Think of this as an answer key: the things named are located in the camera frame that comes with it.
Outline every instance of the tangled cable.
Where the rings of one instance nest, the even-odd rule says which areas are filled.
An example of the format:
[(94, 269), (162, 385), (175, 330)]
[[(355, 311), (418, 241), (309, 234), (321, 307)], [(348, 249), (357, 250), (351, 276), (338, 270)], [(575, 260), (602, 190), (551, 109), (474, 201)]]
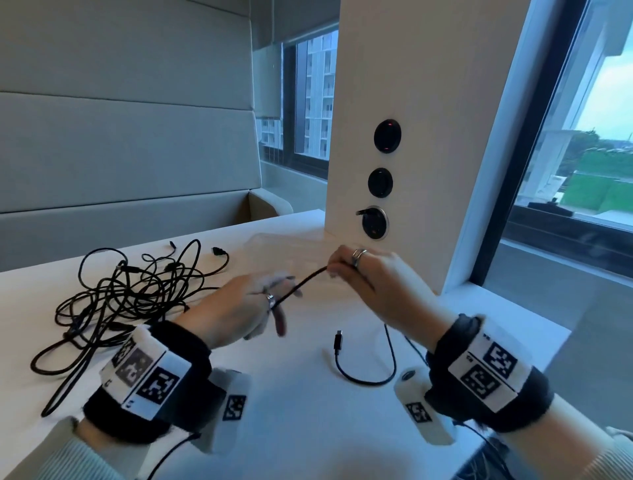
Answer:
[[(195, 294), (219, 288), (205, 287), (204, 280), (221, 272), (229, 264), (226, 251), (213, 247), (213, 254), (224, 255), (226, 260), (221, 267), (204, 274), (197, 269), (202, 250), (200, 240), (192, 240), (178, 258), (173, 257), (176, 245), (171, 241), (169, 243), (172, 247), (169, 255), (155, 258), (144, 253), (141, 256), (147, 262), (145, 268), (130, 265), (127, 255), (116, 248), (98, 248), (83, 258), (77, 277), (85, 290), (63, 301), (55, 310), (55, 323), (68, 329), (61, 340), (44, 348), (30, 364), (31, 370), (40, 375), (55, 376), (70, 372), (44, 407), (43, 417), (61, 405), (87, 370), (98, 349), (123, 344), (138, 321), (154, 325), (165, 320), (174, 308), (182, 307), (187, 311), (189, 307), (186, 301)], [(192, 265), (187, 267), (182, 259), (192, 247), (195, 248), (195, 258)], [(94, 287), (89, 286), (83, 279), (84, 265), (92, 255), (104, 251), (113, 251), (122, 259), (111, 276), (102, 278)], [(58, 370), (46, 370), (37, 365), (42, 357), (64, 344), (71, 344), (79, 351), (70, 365)]]

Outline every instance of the table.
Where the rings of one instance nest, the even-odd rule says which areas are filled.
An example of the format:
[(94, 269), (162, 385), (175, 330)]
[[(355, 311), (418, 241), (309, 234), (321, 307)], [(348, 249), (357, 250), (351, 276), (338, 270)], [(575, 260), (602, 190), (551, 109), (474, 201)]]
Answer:
[[(335, 241), (324, 229), (320, 210), (269, 218), (173, 239), (182, 248), (198, 238), (203, 245), (202, 271), (219, 265), (211, 254), (219, 246), (231, 254), (226, 271), (212, 277), (221, 285), (251, 271), (243, 246), (256, 233), (304, 236)], [(168, 241), (122, 249), (132, 265), (141, 253), (168, 251)], [(95, 280), (111, 273), (114, 257), (99, 254), (87, 265)], [(0, 477), (4, 477), (67, 415), (98, 387), (98, 370), (111, 353), (102, 352), (62, 406), (46, 419), (39, 414), (60, 379), (41, 377), (29, 368), (31, 358), (61, 337), (53, 322), (57, 304), (81, 290), (77, 282), (80, 258), (0, 273)], [(224, 457), (206, 456), (191, 445), (181, 447), (161, 467), (156, 478), (256, 479), (424, 479), (451, 478), (481, 446), (481, 439), (464, 429), (449, 447), (428, 445), (399, 404), (392, 384), (362, 388), (345, 381), (334, 367), (332, 345), (336, 330), (345, 335), (340, 361), (346, 371), (364, 379), (382, 379), (391, 356), (382, 323), (340, 281), (310, 282), (303, 299), (289, 299), (286, 338), (269, 325), (260, 337), (214, 351), (213, 365), (231, 367), (253, 376), (248, 417), (234, 450)], [(503, 324), (532, 351), (535, 365), (545, 368), (566, 341), (569, 331), (485, 289), (465, 284), (441, 298), (456, 311), (485, 313)], [(392, 333), (398, 371), (419, 365), (420, 359), (402, 335)], [(61, 365), (75, 353), (61, 349), (47, 365)], [(140, 477), (182, 433), (159, 440), (150, 450)]]

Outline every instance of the silver ring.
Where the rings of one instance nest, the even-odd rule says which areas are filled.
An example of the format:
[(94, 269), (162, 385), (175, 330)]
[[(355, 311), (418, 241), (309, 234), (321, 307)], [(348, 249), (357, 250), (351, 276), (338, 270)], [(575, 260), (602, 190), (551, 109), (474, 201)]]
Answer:
[(266, 299), (268, 300), (268, 310), (272, 310), (276, 303), (275, 296), (268, 292), (264, 292), (264, 295), (266, 295)]
[(352, 253), (352, 267), (358, 270), (358, 261), (366, 251), (365, 248), (357, 248), (354, 250), (354, 253)]

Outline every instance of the sleeve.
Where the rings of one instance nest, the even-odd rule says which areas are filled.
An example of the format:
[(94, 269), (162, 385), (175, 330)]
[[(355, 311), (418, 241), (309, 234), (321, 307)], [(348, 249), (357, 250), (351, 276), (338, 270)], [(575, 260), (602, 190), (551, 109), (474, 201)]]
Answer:
[(92, 448), (75, 435), (72, 417), (57, 423), (5, 480), (123, 480)]
[(580, 480), (633, 480), (633, 434), (608, 427), (613, 437), (609, 449), (596, 458)]

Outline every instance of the wrist band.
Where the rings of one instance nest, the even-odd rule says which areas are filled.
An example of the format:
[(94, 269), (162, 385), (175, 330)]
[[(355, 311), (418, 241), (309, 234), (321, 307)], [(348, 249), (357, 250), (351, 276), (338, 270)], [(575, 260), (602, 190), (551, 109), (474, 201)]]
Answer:
[(507, 433), (541, 418), (553, 400), (525, 346), (489, 320), (460, 315), (427, 361), (433, 387), (426, 400), (460, 422)]
[(171, 425), (199, 431), (225, 397), (208, 381), (210, 353), (172, 322), (137, 327), (101, 371), (103, 384), (85, 404), (86, 418), (128, 443), (152, 443)]

